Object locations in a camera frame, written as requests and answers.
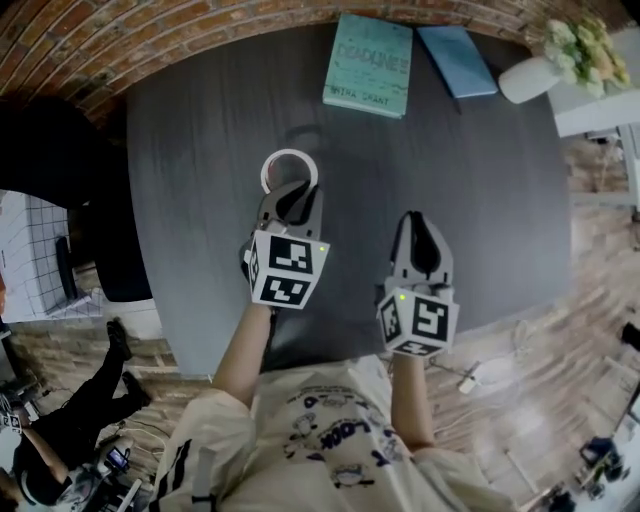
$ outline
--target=teal book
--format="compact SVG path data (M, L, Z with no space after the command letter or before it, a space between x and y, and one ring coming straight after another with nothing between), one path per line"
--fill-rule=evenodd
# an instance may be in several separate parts
M498 92L489 68L463 27L421 27L418 34L455 98Z
M410 28L354 14L340 16L322 101L388 117L404 116L412 40Z

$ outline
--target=wooden floor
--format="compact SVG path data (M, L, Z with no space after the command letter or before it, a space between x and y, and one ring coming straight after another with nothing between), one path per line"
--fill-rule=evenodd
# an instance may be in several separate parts
M580 140L568 144L567 176L574 190L584 191L597 180L589 177L598 172L593 164L597 151ZM616 179L624 181L624 175ZM603 358L640 371L640 357L616 337L626 321L635 318L640 324L640 315L634 314L640 311L638 245L628 210L574 208L572 293L518 319L458 336L455 354L438 363L460 373L482 363L477 370L482 385L468 396L457 390L459 375L426 370L438 442L473 453L493 485L518 503L532 493L505 450L540 489L570 479L580 466L577 449L594 434L612 432L635 388L628 374L613 370ZM95 371L107 348L106 332L97 323L14 327L17 354L43 389L55 390L39 402L44 411L62 405L69 390ZM209 383L181 379L164 340L136 341L132 349L132 370L155 399L133 419L170 433L188 400ZM127 423L127 428L164 437L155 427ZM138 446L134 473L150 479L161 441L139 430L127 433Z

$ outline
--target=white t-shirt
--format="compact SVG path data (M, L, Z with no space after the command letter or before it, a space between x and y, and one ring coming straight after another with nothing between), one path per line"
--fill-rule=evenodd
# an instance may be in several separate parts
M375 356L263 375L252 411L207 392L167 445L149 511L514 510L466 456L409 453L390 407Z

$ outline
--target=white vase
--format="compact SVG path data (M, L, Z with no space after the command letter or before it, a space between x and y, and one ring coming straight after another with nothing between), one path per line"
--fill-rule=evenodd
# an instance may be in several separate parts
M545 57L531 57L500 75L502 94L512 103L529 101L560 81L555 66Z

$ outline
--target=white tiled wall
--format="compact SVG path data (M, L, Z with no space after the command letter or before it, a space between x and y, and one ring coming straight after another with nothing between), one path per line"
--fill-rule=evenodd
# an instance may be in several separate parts
M96 288L91 296L67 301L55 256L56 240L69 236L66 210L17 192L7 192L0 207L0 271L7 286L3 320L118 317L131 336L162 337L153 299L112 303Z
M26 196L26 199L40 288L39 293L30 295L30 298L41 296L38 300L40 305L36 307L42 307L44 312L48 313L56 306L67 303L56 259L56 240L62 236L69 236L67 211L37 197Z

